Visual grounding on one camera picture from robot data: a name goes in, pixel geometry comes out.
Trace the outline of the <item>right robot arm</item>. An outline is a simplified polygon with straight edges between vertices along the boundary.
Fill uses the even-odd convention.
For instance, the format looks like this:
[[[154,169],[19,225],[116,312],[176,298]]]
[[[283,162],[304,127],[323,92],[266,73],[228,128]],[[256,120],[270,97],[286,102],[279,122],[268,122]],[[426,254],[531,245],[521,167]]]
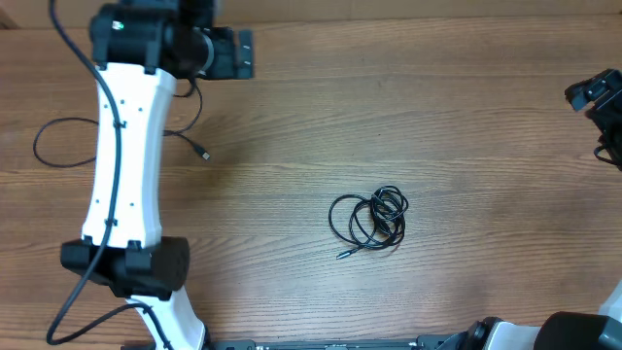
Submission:
[[[572,109],[593,107],[585,116],[601,132],[598,160],[621,167],[621,72],[606,69],[565,90]],[[457,333],[441,349],[470,350],[621,350],[621,287],[617,286],[597,314],[560,311],[543,325],[519,326],[489,317]]]

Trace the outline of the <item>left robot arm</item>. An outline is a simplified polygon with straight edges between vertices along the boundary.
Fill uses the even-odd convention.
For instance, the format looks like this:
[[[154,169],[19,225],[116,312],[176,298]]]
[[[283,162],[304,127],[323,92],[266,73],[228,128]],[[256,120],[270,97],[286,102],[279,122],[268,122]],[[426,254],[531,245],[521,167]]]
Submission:
[[[179,81],[247,80],[253,36],[218,27],[213,1],[121,1],[90,22],[84,65],[98,87],[94,183],[64,268],[136,310],[154,349],[205,349],[210,337],[185,283],[190,245],[162,232],[158,184],[165,120]]]

